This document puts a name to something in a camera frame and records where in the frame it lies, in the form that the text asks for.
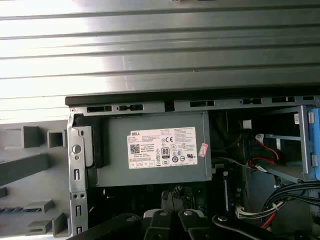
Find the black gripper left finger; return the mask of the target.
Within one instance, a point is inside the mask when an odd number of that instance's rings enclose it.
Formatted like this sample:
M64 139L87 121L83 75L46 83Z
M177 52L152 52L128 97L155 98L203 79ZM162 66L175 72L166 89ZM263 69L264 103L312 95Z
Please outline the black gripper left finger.
M151 210L151 217L140 218L133 213L123 213L96 225L73 240L172 240L173 213Z

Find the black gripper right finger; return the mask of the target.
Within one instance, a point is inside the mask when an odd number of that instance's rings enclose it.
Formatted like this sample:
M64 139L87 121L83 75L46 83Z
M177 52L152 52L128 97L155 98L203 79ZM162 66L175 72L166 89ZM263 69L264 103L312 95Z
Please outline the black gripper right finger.
M184 231L191 240L277 240L276 234L236 217L200 216L187 209L178 213Z

